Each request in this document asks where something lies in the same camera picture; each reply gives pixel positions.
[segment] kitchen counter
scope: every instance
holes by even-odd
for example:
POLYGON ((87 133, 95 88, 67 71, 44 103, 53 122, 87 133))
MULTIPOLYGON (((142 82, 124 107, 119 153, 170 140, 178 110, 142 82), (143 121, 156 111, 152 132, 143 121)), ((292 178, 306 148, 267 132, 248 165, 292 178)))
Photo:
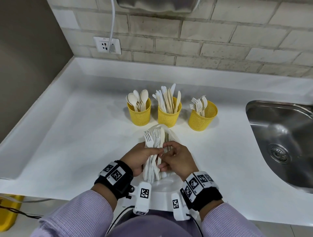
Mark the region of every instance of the kitchen counter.
POLYGON ((224 201, 247 219, 313 226, 313 194, 281 180, 266 164, 245 113, 252 100, 311 104, 313 80, 101 59, 74 58, 0 145, 0 193, 70 200, 90 189, 110 161, 143 131, 125 96, 177 83, 183 109, 171 128, 224 201), (188 125, 192 97, 206 95, 218 115, 203 132, 188 125))

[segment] paper towel dispenser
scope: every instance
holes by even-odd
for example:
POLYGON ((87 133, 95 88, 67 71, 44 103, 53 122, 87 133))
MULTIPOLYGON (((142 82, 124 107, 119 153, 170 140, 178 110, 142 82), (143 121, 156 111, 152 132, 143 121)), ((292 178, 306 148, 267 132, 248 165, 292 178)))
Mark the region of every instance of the paper towel dispenser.
POLYGON ((191 13, 200 0, 117 0, 122 8, 141 9, 149 12, 191 13))

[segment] drain strainer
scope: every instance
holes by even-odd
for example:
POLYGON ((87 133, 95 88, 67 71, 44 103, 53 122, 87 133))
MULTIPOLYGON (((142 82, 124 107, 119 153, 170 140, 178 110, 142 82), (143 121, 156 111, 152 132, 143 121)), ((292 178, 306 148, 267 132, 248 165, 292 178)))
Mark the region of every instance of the drain strainer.
POLYGON ((269 153, 271 157, 281 164, 288 163, 288 155, 285 149, 278 144, 269 145, 269 153))

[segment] utensil holder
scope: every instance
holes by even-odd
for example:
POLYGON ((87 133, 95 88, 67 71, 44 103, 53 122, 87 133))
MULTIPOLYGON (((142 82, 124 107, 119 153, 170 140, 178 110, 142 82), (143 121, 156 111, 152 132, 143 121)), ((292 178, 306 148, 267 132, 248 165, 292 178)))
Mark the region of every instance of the utensil holder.
POLYGON ((148 124, 150 121, 150 111, 151 111, 151 100, 148 98, 146 102, 146 110, 142 112, 135 112, 134 107, 127 103, 127 107, 129 110, 129 114, 131 116, 131 121, 133 122, 134 125, 137 126, 144 126, 148 124))
MULTIPOLYGON (((177 98, 173 97, 174 107, 176 106, 176 101, 177 101, 177 98)), ((177 121, 177 118, 179 116, 181 109, 182 109, 181 102, 178 105, 177 113, 164 113, 162 110, 160 110, 160 107, 158 106, 157 108, 158 123, 165 124, 169 128, 173 127, 177 121)))
POLYGON ((217 112, 216 105, 208 101, 208 106, 204 110, 205 117, 200 116, 195 110, 192 110, 188 124, 195 131, 203 131, 215 118, 217 112))

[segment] backsplash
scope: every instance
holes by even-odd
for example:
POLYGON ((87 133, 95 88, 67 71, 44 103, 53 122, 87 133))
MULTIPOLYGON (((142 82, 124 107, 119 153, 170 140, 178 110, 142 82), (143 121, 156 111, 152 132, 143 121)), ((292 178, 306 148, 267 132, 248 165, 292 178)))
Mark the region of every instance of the backsplash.
POLYGON ((313 4, 201 0, 191 14, 156 15, 115 4, 122 55, 98 53, 110 0, 48 0, 76 56, 313 78, 313 4))

